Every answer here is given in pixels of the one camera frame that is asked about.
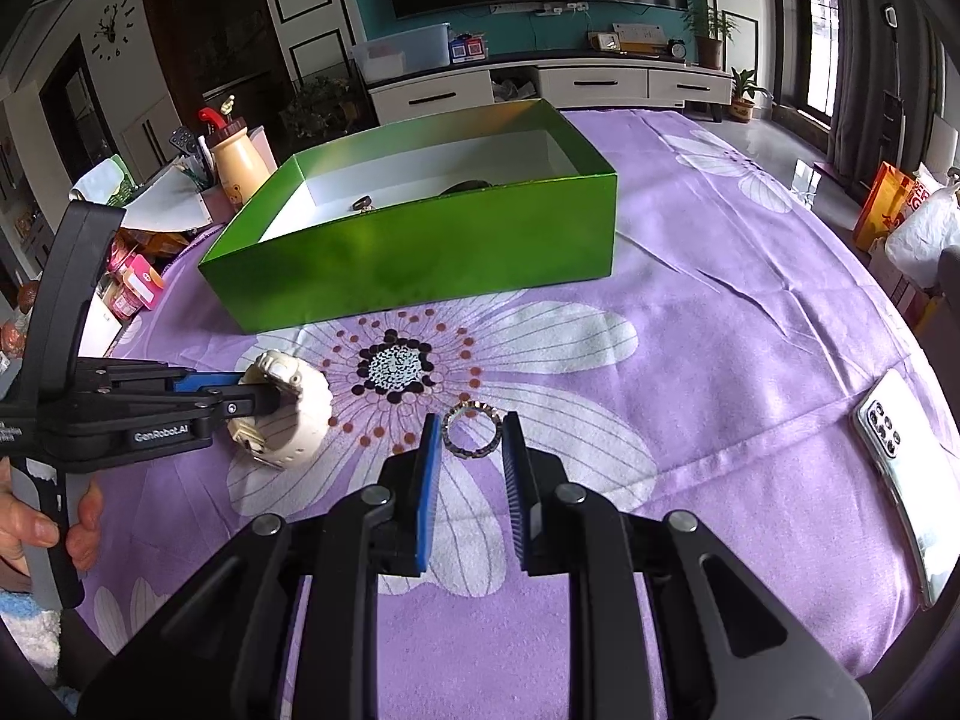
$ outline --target plastic storage box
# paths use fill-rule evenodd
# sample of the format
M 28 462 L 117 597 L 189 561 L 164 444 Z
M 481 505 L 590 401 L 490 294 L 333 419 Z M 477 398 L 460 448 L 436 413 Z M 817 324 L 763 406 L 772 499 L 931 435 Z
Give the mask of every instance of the plastic storage box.
M 449 23 L 435 23 L 368 40 L 353 47 L 353 58 L 367 83 L 396 79 L 450 64 Z

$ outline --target floor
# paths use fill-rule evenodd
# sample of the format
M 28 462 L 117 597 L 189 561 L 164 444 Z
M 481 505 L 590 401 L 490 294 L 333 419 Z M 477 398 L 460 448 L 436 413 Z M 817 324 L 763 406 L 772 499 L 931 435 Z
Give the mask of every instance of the floor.
M 787 188 L 813 200 L 813 213 L 847 245 L 851 230 L 860 214 L 860 206 L 825 176 L 812 171 L 814 162 L 827 157 L 774 122 L 758 119 L 750 124 L 725 121 L 716 124 L 709 117 L 691 116 L 698 124 L 723 138 L 738 151 L 749 156 Z

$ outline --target drawer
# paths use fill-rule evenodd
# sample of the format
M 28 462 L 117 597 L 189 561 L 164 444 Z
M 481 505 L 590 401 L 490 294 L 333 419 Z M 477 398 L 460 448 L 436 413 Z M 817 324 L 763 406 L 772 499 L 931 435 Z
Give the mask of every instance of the drawer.
M 650 71 L 651 100 L 696 100 L 699 103 L 730 103 L 733 83 L 726 76 L 676 70 Z
M 555 108 L 642 105 L 649 97 L 644 68 L 541 68 L 539 83 Z
M 490 72 L 481 70 L 411 81 L 382 91 L 374 89 L 371 98 L 380 123 L 390 124 L 432 113 L 493 105 L 493 86 Z

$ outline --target human hand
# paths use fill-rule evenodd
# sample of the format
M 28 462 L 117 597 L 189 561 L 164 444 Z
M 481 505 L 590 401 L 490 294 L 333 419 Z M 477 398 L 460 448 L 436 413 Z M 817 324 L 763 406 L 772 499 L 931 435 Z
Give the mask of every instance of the human hand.
M 100 515 L 104 512 L 104 493 L 96 480 L 80 498 L 80 522 L 66 535 L 66 551 L 78 571 L 88 571 L 97 562 L 100 547 Z M 52 547 L 59 541 L 56 523 L 13 497 L 10 459 L 0 460 L 0 560 L 21 574 L 30 575 L 23 544 Z

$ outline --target drawer handle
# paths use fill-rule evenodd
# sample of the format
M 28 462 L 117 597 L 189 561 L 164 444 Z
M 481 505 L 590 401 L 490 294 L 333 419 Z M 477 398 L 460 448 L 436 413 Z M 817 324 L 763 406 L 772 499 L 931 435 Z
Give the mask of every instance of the drawer handle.
M 449 100 L 455 98 L 456 92 L 448 92 L 445 95 L 433 95 L 432 98 L 420 98 L 419 100 L 410 100 L 408 105 L 423 105 L 424 103 L 435 103 L 437 100 Z

